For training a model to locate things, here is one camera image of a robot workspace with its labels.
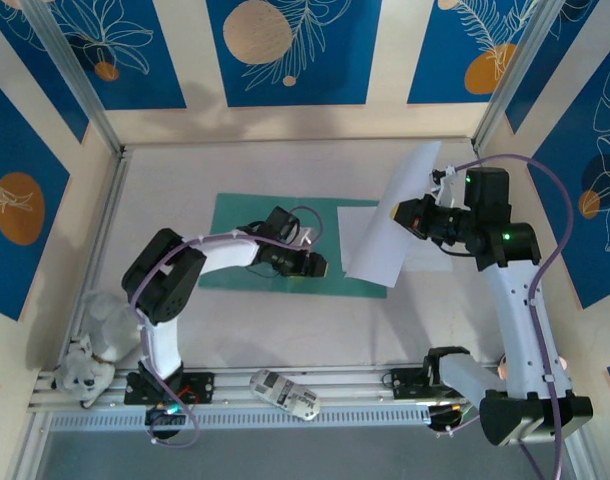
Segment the white paper sheet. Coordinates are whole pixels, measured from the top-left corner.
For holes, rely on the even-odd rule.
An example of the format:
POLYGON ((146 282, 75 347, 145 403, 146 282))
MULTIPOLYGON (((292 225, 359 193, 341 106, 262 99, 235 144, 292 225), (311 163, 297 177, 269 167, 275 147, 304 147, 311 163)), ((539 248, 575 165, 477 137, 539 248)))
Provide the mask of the white paper sheet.
POLYGON ((440 148, 440 141, 424 143, 401 161, 351 254, 347 277, 395 286, 414 236, 391 218, 391 212, 399 203, 421 198, 429 190, 440 148))
MULTIPOLYGON (((337 208, 341 268, 346 272, 352 256, 358 248, 376 206, 337 208)), ((451 258, 442 253, 430 241, 411 238, 412 244, 407 251, 402 270, 405 272, 449 272, 453 270, 451 258)))

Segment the green paper folder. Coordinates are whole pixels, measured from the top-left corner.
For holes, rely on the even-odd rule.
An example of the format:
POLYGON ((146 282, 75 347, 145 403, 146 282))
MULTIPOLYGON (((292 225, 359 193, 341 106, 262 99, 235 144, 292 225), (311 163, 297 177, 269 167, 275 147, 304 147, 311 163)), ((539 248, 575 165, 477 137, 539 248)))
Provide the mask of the green paper folder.
POLYGON ((386 287, 345 277, 341 264, 337 209, 374 207, 376 202, 373 200, 220 193, 216 196, 211 232, 225 233, 235 227, 262 221, 276 206, 291 210, 299 205, 314 209, 313 212, 296 213, 303 227, 316 228, 318 226, 316 218, 322 219, 323 236, 316 243, 315 250, 328 261, 329 268, 324 278, 286 278, 277 275, 271 267, 262 264, 251 268, 236 267, 204 274, 200 277, 199 286, 203 289, 234 291, 386 298, 386 287))

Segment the crumpled printed silver pouch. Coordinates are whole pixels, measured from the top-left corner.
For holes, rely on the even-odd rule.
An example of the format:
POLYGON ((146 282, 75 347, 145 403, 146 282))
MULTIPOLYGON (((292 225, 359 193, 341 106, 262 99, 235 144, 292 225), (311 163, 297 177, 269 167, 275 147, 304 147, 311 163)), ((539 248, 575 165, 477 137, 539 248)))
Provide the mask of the crumpled printed silver pouch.
POLYGON ((321 410, 318 395, 282 374, 261 369, 249 381, 253 395, 303 421, 312 421, 321 410))

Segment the white plush dog toy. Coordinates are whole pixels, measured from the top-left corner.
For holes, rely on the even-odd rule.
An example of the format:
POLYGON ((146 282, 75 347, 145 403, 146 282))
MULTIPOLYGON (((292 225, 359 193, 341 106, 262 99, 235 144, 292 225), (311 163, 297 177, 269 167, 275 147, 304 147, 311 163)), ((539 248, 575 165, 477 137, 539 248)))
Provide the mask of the white plush dog toy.
POLYGON ((52 372, 50 387, 89 409, 114 379, 115 366, 94 354, 90 336, 75 337, 52 372))

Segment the aluminium mounting rail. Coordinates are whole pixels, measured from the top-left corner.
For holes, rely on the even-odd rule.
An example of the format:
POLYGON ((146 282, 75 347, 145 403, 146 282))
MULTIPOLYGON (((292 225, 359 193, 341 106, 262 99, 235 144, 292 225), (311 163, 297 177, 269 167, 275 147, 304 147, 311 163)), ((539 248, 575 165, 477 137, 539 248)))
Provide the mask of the aluminium mounting rail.
MULTIPOLYGON (((296 371, 281 369, 278 373, 315 392, 322 406, 372 405, 378 402, 433 406, 466 402, 465 397, 464 399, 396 400, 391 389, 389 371, 393 368, 411 367, 418 366, 394 367, 387 365, 385 368, 358 370, 296 371)), ((130 408, 153 406, 126 405, 124 403, 127 376, 132 372, 136 371, 117 371, 110 386, 97 398, 92 406, 98 409, 108 409, 116 406, 127 406, 130 408)), ((265 403, 253 395, 249 388, 250 378, 256 372, 254 369, 220 369, 218 371, 189 369, 185 372, 211 372, 214 374, 214 390, 211 403, 195 405, 256 407, 265 403)))

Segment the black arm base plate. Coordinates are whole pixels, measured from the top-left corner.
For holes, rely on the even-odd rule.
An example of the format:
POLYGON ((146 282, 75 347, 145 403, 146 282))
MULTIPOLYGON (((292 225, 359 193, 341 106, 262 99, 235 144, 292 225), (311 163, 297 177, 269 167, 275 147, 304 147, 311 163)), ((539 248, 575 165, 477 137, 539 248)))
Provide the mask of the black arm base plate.
MULTIPOLYGON (((214 390, 211 372, 175 373, 166 384, 186 404, 210 404, 214 390)), ((126 405, 155 405, 174 402, 172 396, 148 372, 132 372, 127 376, 124 394, 126 405)))
POLYGON ((396 400, 464 399, 457 390, 432 380, 422 367, 393 368, 389 377, 396 400))

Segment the aluminium frame post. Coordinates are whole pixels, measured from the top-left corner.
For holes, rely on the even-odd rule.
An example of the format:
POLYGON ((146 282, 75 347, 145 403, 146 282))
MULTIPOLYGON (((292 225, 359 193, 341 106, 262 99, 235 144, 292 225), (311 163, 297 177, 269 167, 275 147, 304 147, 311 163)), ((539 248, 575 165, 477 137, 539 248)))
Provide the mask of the aluminium frame post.
POLYGON ((117 157, 123 145, 84 69, 59 28, 49 7, 42 0, 19 0, 21 9, 44 49, 85 115, 109 150, 117 157))
POLYGON ((518 132, 599 0, 534 0, 533 16, 472 138, 484 150, 498 125, 518 132))

